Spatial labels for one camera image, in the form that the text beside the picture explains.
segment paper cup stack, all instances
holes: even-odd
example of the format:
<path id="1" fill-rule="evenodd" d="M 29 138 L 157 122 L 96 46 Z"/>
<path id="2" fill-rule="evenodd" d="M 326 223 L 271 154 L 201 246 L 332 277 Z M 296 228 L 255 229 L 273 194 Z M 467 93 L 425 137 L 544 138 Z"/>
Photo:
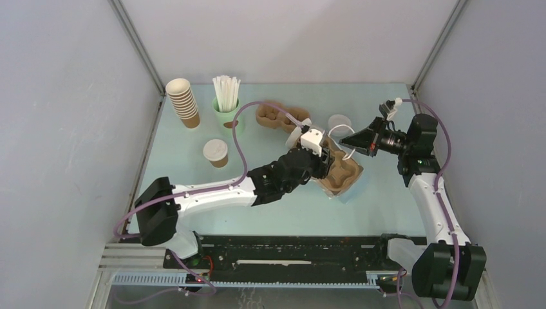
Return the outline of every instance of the paper cup stack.
<path id="1" fill-rule="evenodd" d="M 189 128 L 199 126 L 201 122 L 199 109 L 195 104 L 189 81 L 187 79 L 173 79 L 167 84 L 165 90 L 173 103 L 174 112 L 184 125 Z"/>

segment table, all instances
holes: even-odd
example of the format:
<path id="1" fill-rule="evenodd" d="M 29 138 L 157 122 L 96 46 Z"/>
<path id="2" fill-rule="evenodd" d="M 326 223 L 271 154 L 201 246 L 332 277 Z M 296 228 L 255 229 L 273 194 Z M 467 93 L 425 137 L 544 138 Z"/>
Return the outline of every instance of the table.
<path id="1" fill-rule="evenodd" d="M 187 129 L 167 98 L 149 152 L 140 186 L 142 193 L 156 178 L 168 176 L 171 183 L 199 184 L 235 178 L 242 162 L 233 141 L 220 133 L 212 111 L 214 87 L 193 85 L 201 124 Z M 409 98 L 405 84 L 242 84 L 242 103 L 276 100 L 285 106 L 309 110 L 314 124 L 327 128 L 328 117 L 348 116 L 355 130 L 365 128 L 380 116 L 379 104 L 396 97 Z M 276 160 L 286 153 L 288 135 L 261 127 L 255 120 L 256 107 L 246 109 L 246 128 L 238 137 L 249 169 Z M 409 103 L 399 107 L 396 128 L 407 130 L 414 115 Z M 205 143 L 221 138 L 228 143 L 229 162 L 217 169 L 202 155 Z M 315 183 L 298 187 L 282 200 L 257 207 L 233 207 L 195 215 L 189 228 L 200 234 L 260 236 L 376 236 L 385 232 L 424 236 L 417 204 L 397 171 L 397 157 L 380 151 L 374 158 L 355 154 L 364 167 L 352 199 L 330 199 Z M 130 233 L 138 226 L 131 224 Z"/>

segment gray wall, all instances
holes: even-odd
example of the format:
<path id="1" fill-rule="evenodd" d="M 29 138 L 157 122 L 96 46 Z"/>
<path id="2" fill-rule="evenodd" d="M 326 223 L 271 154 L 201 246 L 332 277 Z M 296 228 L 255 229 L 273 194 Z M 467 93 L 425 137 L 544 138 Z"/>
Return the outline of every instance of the gray wall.
<path id="1" fill-rule="evenodd" d="M 0 2 L 0 308 L 83 308 L 158 93 L 106 0 Z"/>
<path id="2" fill-rule="evenodd" d="M 446 182 L 501 306 L 544 308 L 546 2 L 500 2 L 470 1 L 420 97 L 451 134 Z"/>
<path id="3" fill-rule="evenodd" d="M 164 81 L 413 82 L 456 0 L 126 0 Z"/>

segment cup lid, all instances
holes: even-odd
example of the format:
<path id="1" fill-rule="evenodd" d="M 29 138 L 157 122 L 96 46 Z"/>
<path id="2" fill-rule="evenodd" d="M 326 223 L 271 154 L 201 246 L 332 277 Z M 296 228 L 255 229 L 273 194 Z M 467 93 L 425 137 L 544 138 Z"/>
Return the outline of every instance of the cup lid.
<path id="1" fill-rule="evenodd" d="M 203 147 L 203 155 L 208 161 L 220 161 L 227 155 L 227 144 L 223 140 L 210 140 Z"/>

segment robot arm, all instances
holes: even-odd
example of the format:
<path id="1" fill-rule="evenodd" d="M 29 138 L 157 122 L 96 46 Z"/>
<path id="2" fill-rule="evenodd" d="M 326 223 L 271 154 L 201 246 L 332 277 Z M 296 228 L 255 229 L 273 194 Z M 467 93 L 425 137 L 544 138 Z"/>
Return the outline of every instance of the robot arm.
<path id="1" fill-rule="evenodd" d="M 156 179 L 136 200 L 135 206 L 177 193 L 183 196 L 150 206 L 136 214 L 140 241 L 144 246 L 161 245 L 176 253 L 180 259 L 198 253 L 198 237 L 187 228 L 195 214 L 224 207 L 253 207 L 280 200 L 285 193 L 311 178 L 324 178 L 332 159 L 328 148 L 322 148 L 323 134 L 305 127 L 298 145 L 270 164 L 249 171 L 241 183 L 236 180 L 203 185 L 171 185 L 168 177 Z M 207 188 L 224 185 L 226 189 Z"/>
<path id="2" fill-rule="evenodd" d="M 378 150 L 398 156 L 398 172 L 417 202 L 428 247 L 422 251 L 410 240 L 391 239 L 388 258 L 412 273 L 413 287 L 420 297 L 447 296 L 454 267 L 451 260 L 455 255 L 446 216 L 451 219 L 461 257 L 452 299 L 470 301 L 485 268 L 485 251 L 472 245 L 458 224 L 445 194 L 442 177 L 438 179 L 437 190 L 446 213 L 438 200 L 434 183 L 440 166 L 432 154 L 438 121 L 432 116 L 418 114 L 405 133 L 389 128 L 390 119 L 396 112 L 395 106 L 401 102 L 397 99 L 381 104 L 379 111 L 383 117 L 376 117 L 366 129 L 341 139 L 339 143 L 367 156 L 375 156 Z"/>

